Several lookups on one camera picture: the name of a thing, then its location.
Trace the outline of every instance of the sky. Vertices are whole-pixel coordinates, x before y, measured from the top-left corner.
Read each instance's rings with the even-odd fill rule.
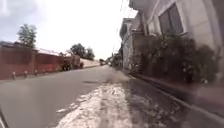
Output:
[[[21,25],[37,27],[37,48],[65,52],[81,43],[96,59],[120,47],[123,17],[134,17],[128,0],[0,0],[0,40],[16,41]]]

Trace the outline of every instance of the wet pavement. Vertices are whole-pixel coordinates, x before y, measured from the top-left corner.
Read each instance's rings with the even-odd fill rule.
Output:
[[[103,66],[0,85],[10,128],[221,128],[156,88]]]

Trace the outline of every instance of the window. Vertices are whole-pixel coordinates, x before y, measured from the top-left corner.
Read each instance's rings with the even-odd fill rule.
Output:
[[[173,4],[160,17],[160,26],[163,34],[181,34],[183,33],[183,26],[176,4]]]

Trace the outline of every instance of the white sky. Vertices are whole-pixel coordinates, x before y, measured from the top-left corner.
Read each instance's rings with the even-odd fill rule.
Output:
[[[8,8],[7,5],[15,1],[22,1],[24,5],[13,4],[13,7],[25,8],[26,3],[32,0],[0,0],[1,18],[13,14],[13,7]],[[131,9],[127,7],[128,0],[123,1],[123,8],[120,11],[122,0],[33,0],[37,8],[34,10],[35,13],[27,14],[21,23],[28,22],[37,26],[36,45],[39,48],[65,52],[73,44],[81,43],[85,47],[91,47],[96,58],[106,59],[112,54],[114,45],[115,51],[120,47],[119,32],[116,32],[118,28],[120,29],[122,18],[136,15],[135,11],[130,11]],[[2,33],[0,36],[4,40],[15,41],[17,38],[14,29],[7,35],[5,32]]]

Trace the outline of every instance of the red wall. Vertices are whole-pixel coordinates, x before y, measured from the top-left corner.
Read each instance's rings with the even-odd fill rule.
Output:
[[[34,74],[35,70],[52,72],[60,68],[62,57],[37,53],[35,50],[0,46],[0,79],[12,78],[12,72],[23,75],[24,71]]]

